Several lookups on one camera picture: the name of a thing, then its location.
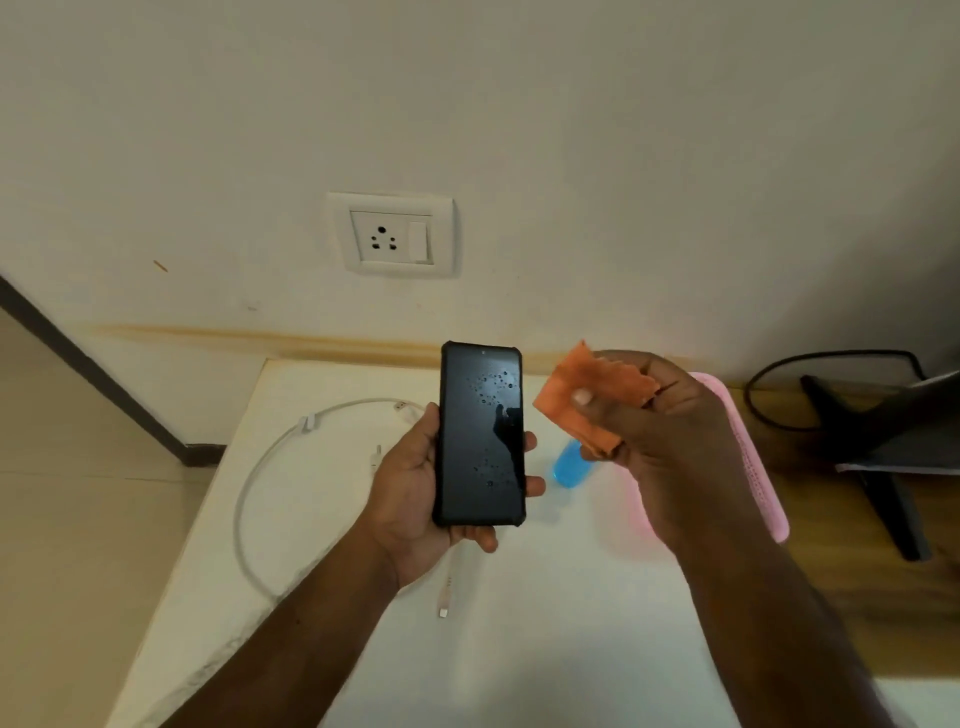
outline person's left hand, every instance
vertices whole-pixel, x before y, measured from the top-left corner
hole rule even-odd
[[[373,478],[370,498],[357,526],[367,531],[389,556],[402,589],[433,569],[454,544],[469,539],[487,553],[496,551],[492,526],[452,526],[433,523],[436,496],[434,444],[440,430],[440,408],[430,402],[420,420],[393,446]],[[527,451],[537,446],[533,432],[526,432]],[[527,476],[527,497],[542,496],[546,482]]]

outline person's right hand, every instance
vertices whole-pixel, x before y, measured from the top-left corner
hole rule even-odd
[[[645,352],[597,352],[632,364],[660,390],[642,409],[577,390],[573,405],[623,438],[611,460],[636,478],[654,531],[673,551],[721,529],[762,529],[743,456],[722,401],[673,362]],[[586,448],[581,453],[592,457]]]

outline black smartphone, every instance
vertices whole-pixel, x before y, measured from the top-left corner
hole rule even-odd
[[[526,519],[521,375],[517,349],[444,344],[437,525],[520,525]]]

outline tiled floor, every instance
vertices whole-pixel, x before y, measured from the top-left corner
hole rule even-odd
[[[0,311],[0,723],[104,724],[212,475]]]

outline white wall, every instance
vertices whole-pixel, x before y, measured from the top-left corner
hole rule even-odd
[[[956,3],[3,5],[0,268],[187,441],[262,355],[91,326],[960,348]],[[329,189],[454,197],[460,276],[343,272]]]

